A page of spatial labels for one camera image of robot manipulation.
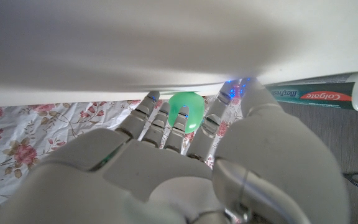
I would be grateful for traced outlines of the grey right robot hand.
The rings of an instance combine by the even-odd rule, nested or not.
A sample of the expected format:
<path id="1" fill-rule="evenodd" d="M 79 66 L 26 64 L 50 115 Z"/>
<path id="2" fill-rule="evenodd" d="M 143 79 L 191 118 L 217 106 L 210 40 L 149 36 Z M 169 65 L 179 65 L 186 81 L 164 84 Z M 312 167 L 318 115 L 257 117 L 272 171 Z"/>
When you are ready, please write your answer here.
<path id="1" fill-rule="evenodd" d="M 206 163 L 236 95 L 226 82 L 180 152 L 188 108 L 168 138 L 168 106 L 150 92 L 115 129 L 95 129 L 36 165 L 0 209 L 0 223 L 348 223 L 337 160 L 255 79 L 243 79 L 243 118 Z"/>

